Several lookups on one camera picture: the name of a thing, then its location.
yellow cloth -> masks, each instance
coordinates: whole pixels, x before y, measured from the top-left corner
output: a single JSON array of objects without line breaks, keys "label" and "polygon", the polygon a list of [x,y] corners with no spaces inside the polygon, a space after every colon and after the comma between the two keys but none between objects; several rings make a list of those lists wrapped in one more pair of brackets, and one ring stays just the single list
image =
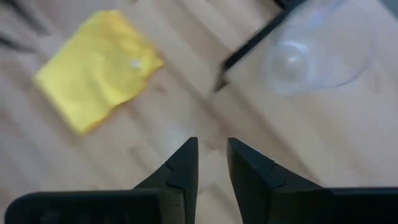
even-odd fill
[{"label": "yellow cloth", "polygon": [[116,105],[137,96],[163,65],[118,11],[91,16],[35,76],[70,126],[85,134]]}]

wooden table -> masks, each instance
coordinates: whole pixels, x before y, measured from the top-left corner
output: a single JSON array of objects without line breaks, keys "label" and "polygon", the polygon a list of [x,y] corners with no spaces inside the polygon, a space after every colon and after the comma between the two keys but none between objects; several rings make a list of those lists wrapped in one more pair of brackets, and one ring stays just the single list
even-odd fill
[{"label": "wooden table", "polygon": [[396,186],[398,22],[378,1],[355,3],[368,13],[377,35],[376,61],[358,80],[331,90],[276,96],[261,80],[267,40],[228,75],[325,185]]}]

transparent cup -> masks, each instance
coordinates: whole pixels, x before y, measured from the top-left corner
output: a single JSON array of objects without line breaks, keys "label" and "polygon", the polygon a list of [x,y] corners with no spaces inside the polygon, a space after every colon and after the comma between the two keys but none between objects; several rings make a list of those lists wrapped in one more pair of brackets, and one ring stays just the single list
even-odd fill
[{"label": "transparent cup", "polygon": [[266,85],[289,96],[352,82],[374,60],[371,24],[353,0],[308,0],[270,36]]}]

